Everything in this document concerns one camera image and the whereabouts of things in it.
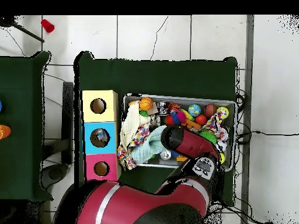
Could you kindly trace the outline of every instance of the green table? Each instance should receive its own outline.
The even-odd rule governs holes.
[[[50,200],[40,186],[43,68],[49,53],[31,58],[0,57],[0,124],[11,128],[0,140],[0,199]]]
[[[232,57],[224,61],[128,61],[93,59],[89,52],[81,52],[75,60],[75,84],[79,90],[114,90],[119,107],[126,93],[236,101],[236,66]],[[81,134],[79,144],[82,154]],[[79,173],[82,180],[82,166]],[[123,171],[119,180],[153,193],[170,173],[166,168],[136,167]],[[222,196],[231,206],[233,181],[231,170],[225,174]]]

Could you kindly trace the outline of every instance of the yellow block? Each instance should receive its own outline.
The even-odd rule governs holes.
[[[103,113],[96,114],[91,109],[91,102],[95,99],[102,99],[106,103]],[[117,93],[113,90],[83,90],[83,114],[84,122],[108,122],[116,121],[118,115]]]

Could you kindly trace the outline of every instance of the red cup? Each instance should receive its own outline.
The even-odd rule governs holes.
[[[46,19],[41,20],[41,25],[47,31],[47,33],[51,33],[54,30],[54,25],[48,22]]]

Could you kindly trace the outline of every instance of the block with hole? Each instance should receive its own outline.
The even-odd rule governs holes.
[[[117,121],[118,99],[113,90],[83,90],[84,122]]]
[[[87,155],[116,153],[117,122],[85,122],[84,135]]]
[[[86,155],[86,177],[88,180],[117,181],[121,167],[115,153]]]

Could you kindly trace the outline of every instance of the green toy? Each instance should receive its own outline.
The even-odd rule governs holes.
[[[217,137],[210,131],[202,131],[199,135],[207,140],[209,140],[212,144],[217,143]]]
[[[140,114],[141,116],[143,116],[143,117],[147,117],[147,116],[148,116],[147,111],[145,111],[145,110],[140,110],[140,111],[139,111],[139,114]]]

